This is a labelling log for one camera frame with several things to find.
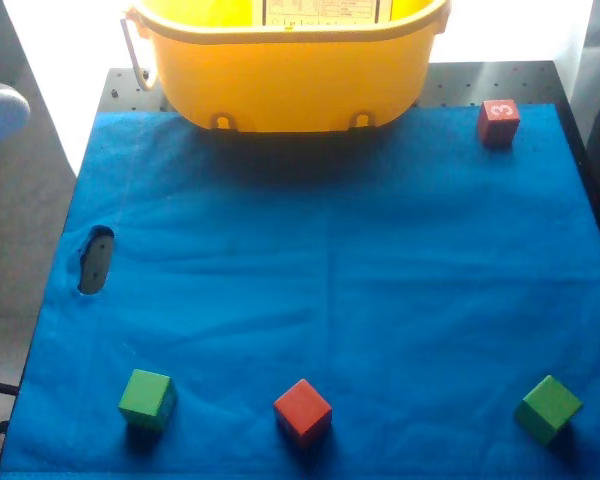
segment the yellow bin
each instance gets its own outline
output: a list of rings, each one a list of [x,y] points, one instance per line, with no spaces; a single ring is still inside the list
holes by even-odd
[[[252,27],[251,0],[138,0],[122,26],[140,87],[160,78],[171,105],[196,125],[326,132],[404,113],[449,12],[450,0],[393,0],[388,23]],[[148,79],[128,21],[153,45]]]

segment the blue tablecloth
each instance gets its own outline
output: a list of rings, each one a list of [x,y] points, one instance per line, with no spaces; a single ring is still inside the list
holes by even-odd
[[[600,235],[554,107],[520,110],[504,152],[477,108],[299,138],[99,115],[1,478],[600,479]],[[179,393],[150,451],[117,411],[134,368]],[[548,373],[585,403],[549,450],[513,420]],[[333,406],[306,455],[272,411],[300,378]]]

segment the white backdrop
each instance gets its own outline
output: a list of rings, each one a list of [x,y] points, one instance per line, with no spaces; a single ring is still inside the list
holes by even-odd
[[[554,60],[571,97],[593,0],[453,1],[432,62]],[[107,71],[131,66],[119,24],[124,4],[4,3],[77,174]]]

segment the green block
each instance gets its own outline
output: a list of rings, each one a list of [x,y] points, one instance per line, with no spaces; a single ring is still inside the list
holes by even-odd
[[[547,445],[571,420],[582,402],[551,375],[524,397],[515,419],[533,438]]]
[[[134,370],[118,409],[131,425],[162,432],[176,402],[171,378]]]

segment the red cube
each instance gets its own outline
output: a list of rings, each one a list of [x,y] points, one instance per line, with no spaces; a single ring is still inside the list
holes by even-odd
[[[513,100],[488,100],[482,103],[478,134],[488,147],[509,147],[520,124],[520,112]]]
[[[331,425],[331,405],[302,379],[273,404],[278,422],[301,447],[308,447]]]

